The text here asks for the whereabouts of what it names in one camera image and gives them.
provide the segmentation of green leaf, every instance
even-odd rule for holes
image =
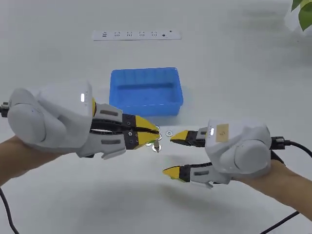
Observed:
[[[292,11],[296,9],[297,6],[299,6],[301,2],[302,0],[292,0]]]
[[[312,25],[312,2],[301,8],[299,12],[299,23],[303,31]]]

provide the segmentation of sticker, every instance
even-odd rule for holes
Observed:
[[[219,124],[216,126],[215,141],[216,142],[229,141],[229,124]]]

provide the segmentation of yellow fingertip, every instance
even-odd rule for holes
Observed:
[[[185,140],[188,132],[188,130],[184,130],[183,132],[180,132],[171,137],[170,140]]]
[[[158,132],[158,128],[154,124],[152,124],[147,119],[142,118],[141,116],[136,116],[136,127],[147,128]]]
[[[154,142],[155,140],[159,139],[159,134],[153,133],[146,133],[146,132],[138,132],[137,139],[139,145],[145,145],[150,142]]]
[[[96,115],[96,101],[94,98],[92,98],[92,114],[93,116]]]
[[[179,179],[180,167],[170,167],[162,171],[165,175],[169,176],[171,179]]]

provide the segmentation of metal washer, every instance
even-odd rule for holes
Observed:
[[[171,130],[166,131],[166,136],[167,137],[172,137],[173,136],[172,131]]]

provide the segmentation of power cord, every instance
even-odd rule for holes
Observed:
[[[285,146],[295,146],[298,147],[299,149],[303,150],[304,152],[306,152],[311,158],[312,158],[312,152],[311,150],[309,150],[307,147],[294,142],[294,141],[290,141],[290,140],[285,140],[283,137],[278,136],[278,137],[272,137],[272,145],[271,145],[271,150],[282,150],[285,149]],[[279,221],[278,223],[274,224],[273,226],[269,227],[267,230],[261,232],[260,234],[267,234],[270,231],[273,231],[275,228],[281,226],[283,223],[287,222],[288,220],[292,219],[293,217],[297,216],[298,214],[300,214],[298,211],[295,211],[294,213],[290,214],[289,216],[287,216],[286,218],[282,219],[281,221]]]
[[[278,136],[278,137],[272,137],[272,145],[271,145],[271,150],[284,150],[285,146],[295,146],[298,147],[299,149],[303,150],[304,152],[306,152],[311,158],[312,158],[312,152],[311,150],[309,150],[307,147],[294,142],[294,141],[290,141],[290,140],[285,140],[282,136]],[[4,203],[4,207],[8,216],[8,220],[9,220],[9,225],[13,231],[14,234],[20,234],[18,232],[18,230],[16,229],[16,227],[14,226],[13,220],[12,220],[12,216],[11,216],[11,211],[10,211],[10,207],[9,204],[5,198],[5,195],[2,191],[2,189],[0,188],[0,197]],[[292,219],[293,217],[297,216],[298,214],[300,214],[298,211],[292,213],[291,215],[287,216],[286,218],[282,219],[281,221],[279,221],[278,223],[274,224],[273,226],[269,227],[267,230],[261,232],[260,234],[267,234],[271,231],[273,231],[275,228],[281,226],[283,223],[287,222],[288,220]]]
[[[14,232],[14,234],[20,234],[18,232],[18,230],[16,229],[16,227],[14,226],[14,223],[13,223],[13,220],[12,220],[12,216],[11,216],[10,207],[9,207],[9,203],[8,203],[8,201],[5,198],[5,195],[4,195],[3,191],[2,191],[2,188],[0,188],[0,196],[1,196],[1,199],[2,199],[2,201],[4,203],[4,207],[5,207],[6,214],[8,216],[9,224],[10,224],[10,227],[11,227],[12,231]]]

